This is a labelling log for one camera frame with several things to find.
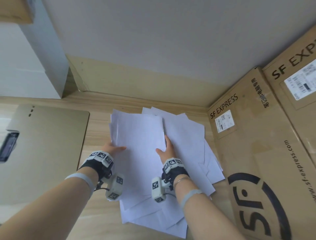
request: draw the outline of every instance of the sf express logo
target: sf express logo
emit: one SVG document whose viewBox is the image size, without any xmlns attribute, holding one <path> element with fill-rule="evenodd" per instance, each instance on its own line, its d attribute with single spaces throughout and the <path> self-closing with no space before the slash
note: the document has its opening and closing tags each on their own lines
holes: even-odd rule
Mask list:
<svg viewBox="0 0 316 240">
<path fill-rule="evenodd" d="M 257 176 L 254 176 L 252 174 L 248 174 L 248 173 L 235 173 L 233 175 L 230 175 L 228 177 L 228 183 L 229 185 L 236 182 L 236 181 L 248 181 L 254 184 L 258 184 L 260 181 L 260 178 Z M 265 183 L 263 182 L 263 185 L 261 187 L 262 191 L 267 195 L 268 199 L 270 200 L 274 211 L 277 214 L 277 218 L 279 221 L 279 226 L 280 226 L 280 236 L 281 239 L 283 240 L 291 240 L 292 239 L 292 234 L 291 234 L 291 228 L 290 228 L 290 224 L 288 221 L 288 218 L 285 214 L 285 211 L 280 203 L 280 201 L 278 200 L 277 196 L 274 194 L 274 192 L 272 191 L 272 189 Z M 243 206 L 243 207 L 250 207 L 250 208 L 257 208 L 257 209 L 263 209 L 262 203 L 258 202 L 258 201 L 250 201 L 250 200 L 240 200 L 238 193 L 237 193 L 237 187 L 234 186 L 233 187 L 233 194 L 236 200 L 236 203 L 239 206 Z M 244 197 L 248 196 L 248 193 L 245 189 L 241 190 L 241 194 Z M 254 211 L 251 215 L 250 215 L 250 222 L 249 224 L 246 223 L 245 221 L 245 217 L 244 217 L 244 211 L 239 211 L 239 217 L 240 217 L 240 221 L 243 225 L 243 227 L 245 229 L 251 230 L 251 231 L 255 231 L 256 230 L 256 221 L 261 221 L 263 226 L 264 226 L 264 234 L 267 236 L 271 236 L 271 229 L 269 226 L 268 221 L 265 219 L 264 216 L 262 216 L 260 213 Z"/>
</svg>

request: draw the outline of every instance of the white sleeve band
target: white sleeve band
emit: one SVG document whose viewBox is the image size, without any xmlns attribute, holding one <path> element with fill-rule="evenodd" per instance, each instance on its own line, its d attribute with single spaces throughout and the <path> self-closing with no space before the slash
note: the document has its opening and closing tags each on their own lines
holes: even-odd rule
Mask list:
<svg viewBox="0 0 316 240">
<path fill-rule="evenodd" d="M 191 191 L 189 191 L 189 193 L 187 195 L 184 196 L 182 202 L 181 202 L 181 208 L 183 209 L 184 208 L 184 205 L 186 203 L 187 200 L 189 200 L 190 197 L 192 197 L 193 195 L 195 194 L 200 194 L 200 193 L 203 193 L 202 190 L 200 189 L 193 189 Z"/>
<path fill-rule="evenodd" d="M 89 199 L 91 198 L 93 191 L 95 190 L 95 186 L 93 185 L 91 179 L 87 175 L 85 175 L 83 173 L 74 173 L 74 174 L 71 174 L 68 177 L 66 177 L 65 180 L 67 178 L 81 178 L 81 179 L 85 180 L 90 188 L 90 191 L 91 191 Z"/>
</svg>

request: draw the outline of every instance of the hand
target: hand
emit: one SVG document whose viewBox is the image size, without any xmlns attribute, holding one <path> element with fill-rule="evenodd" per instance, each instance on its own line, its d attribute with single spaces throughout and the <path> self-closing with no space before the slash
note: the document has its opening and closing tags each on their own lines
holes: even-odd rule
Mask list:
<svg viewBox="0 0 316 240">
<path fill-rule="evenodd" d="M 163 152 L 160 149 L 156 148 L 156 153 L 158 153 L 158 155 L 160 156 L 160 160 L 161 160 L 162 164 L 164 164 L 165 161 L 167 161 L 169 158 L 173 158 L 173 157 L 176 158 L 177 157 L 177 155 L 174 151 L 173 145 L 172 145 L 172 143 L 167 135 L 165 135 L 165 139 L 166 139 L 166 143 L 167 143 L 166 151 Z"/>
<path fill-rule="evenodd" d="M 126 149 L 126 147 L 115 147 L 112 145 L 111 142 L 107 142 L 104 144 L 104 146 L 101 148 L 101 151 L 107 152 L 109 153 L 112 157 L 114 157 L 114 155 L 116 153 L 119 153 L 121 151 L 124 151 Z"/>
</svg>

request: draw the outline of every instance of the white wall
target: white wall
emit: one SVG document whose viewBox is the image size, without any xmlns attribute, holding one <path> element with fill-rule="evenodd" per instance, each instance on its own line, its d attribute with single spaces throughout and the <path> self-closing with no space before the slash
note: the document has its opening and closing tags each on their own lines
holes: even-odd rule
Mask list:
<svg viewBox="0 0 316 240">
<path fill-rule="evenodd" d="M 44 0 L 65 53 L 232 85 L 316 23 L 315 0 Z"/>
<path fill-rule="evenodd" d="M 0 23 L 0 96 L 61 98 L 68 61 L 40 0 L 32 25 Z"/>
</svg>

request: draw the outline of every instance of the cardboard box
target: cardboard box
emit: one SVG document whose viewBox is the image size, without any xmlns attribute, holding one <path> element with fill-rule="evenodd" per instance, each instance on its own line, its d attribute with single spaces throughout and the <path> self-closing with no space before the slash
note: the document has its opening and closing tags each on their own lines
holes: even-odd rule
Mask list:
<svg viewBox="0 0 316 240">
<path fill-rule="evenodd" d="M 316 26 L 263 72 L 316 165 Z"/>
<path fill-rule="evenodd" d="M 208 110 L 240 231 L 315 239 L 316 169 L 259 68 Z"/>
<path fill-rule="evenodd" d="M 33 23 L 35 0 L 0 0 L 0 21 Z"/>
</svg>

